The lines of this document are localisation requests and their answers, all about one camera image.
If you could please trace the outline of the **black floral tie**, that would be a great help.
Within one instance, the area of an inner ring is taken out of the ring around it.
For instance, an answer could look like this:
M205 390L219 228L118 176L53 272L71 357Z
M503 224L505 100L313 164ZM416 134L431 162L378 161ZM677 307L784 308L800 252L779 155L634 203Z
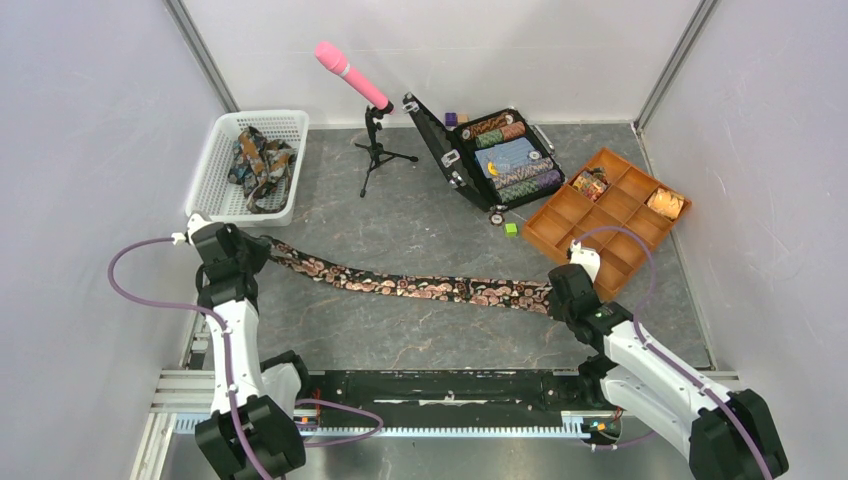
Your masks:
M546 282L462 276L387 274L340 265L267 236L271 260L317 283L352 292L509 308L546 314Z

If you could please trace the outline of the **white plastic basket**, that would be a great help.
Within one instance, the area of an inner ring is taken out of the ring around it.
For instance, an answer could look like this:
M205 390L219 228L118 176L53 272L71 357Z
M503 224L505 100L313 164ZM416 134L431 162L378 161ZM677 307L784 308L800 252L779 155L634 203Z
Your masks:
M310 117L303 110L272 109L228 113L219 117L204 145L185 202L186 216L201 213L212 221L239 227L285 227L292 221ZM243 187L228 180L235 160L234 146L247 127L269 140L281 140L294 149L287 182L258 201L265 213L247 208Z

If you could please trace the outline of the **orange compartment tray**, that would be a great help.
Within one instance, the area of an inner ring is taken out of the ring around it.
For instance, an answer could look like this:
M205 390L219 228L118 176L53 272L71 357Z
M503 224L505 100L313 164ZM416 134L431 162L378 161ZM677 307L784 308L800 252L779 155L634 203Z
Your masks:
M584 170L603 167L610 186L595 202L578 193L572 181ZM567 261L574 240L601 257L595 287L604 300L615 298L648 260L638 241L621 233L626 228L653 251L688 212L691 200L676 221L650 210L645 202L658 188L677 192L624 157L603 147L567 180L524 224L522 237L558 264Z

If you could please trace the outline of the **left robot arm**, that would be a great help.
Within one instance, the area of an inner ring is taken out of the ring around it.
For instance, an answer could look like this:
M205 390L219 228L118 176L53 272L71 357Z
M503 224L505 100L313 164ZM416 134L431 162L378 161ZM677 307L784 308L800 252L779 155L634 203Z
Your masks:
M259 359L255 276L271 257L270 242L200 218L188 240L201 258L195 283L215 366L210 416L196 426L195 441L222 479L282 479L306 460L293 410L312 399L314 381L292 351Z

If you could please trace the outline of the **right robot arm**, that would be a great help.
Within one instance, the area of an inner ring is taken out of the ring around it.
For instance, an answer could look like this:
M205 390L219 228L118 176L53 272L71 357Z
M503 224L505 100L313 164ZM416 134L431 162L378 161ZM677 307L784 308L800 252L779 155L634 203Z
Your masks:
M578 368L585 405L630 412L682 455L696 479L776 479L788 472L762 396L729 389L683 362L630 311L602 301L583 266L558 266L548 278L549 315L596 352Z

